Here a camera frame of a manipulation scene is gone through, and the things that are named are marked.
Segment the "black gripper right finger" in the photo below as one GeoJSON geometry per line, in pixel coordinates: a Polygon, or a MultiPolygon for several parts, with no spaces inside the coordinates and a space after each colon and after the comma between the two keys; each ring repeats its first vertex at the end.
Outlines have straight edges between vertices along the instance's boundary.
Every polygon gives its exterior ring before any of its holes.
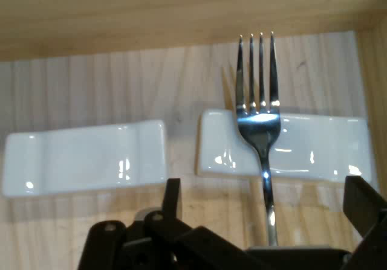
{"type": "Polygon", "coordinates": [[[362,241],[343,269],[386,269],[386,201],[360,176],[347,176],[343,212],[362,241]]]}

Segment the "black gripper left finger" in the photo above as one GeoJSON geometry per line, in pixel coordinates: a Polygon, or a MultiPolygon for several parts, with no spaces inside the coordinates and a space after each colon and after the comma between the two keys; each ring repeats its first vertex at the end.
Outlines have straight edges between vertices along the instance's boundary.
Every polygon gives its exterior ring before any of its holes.
{"type": "Polygon", "coordinates": [[[91,227],[79,269],[250,269],[243,250],[178,217],[181,182],[167,180],[163,203],[130,226],[117,220],[91,227]]]}

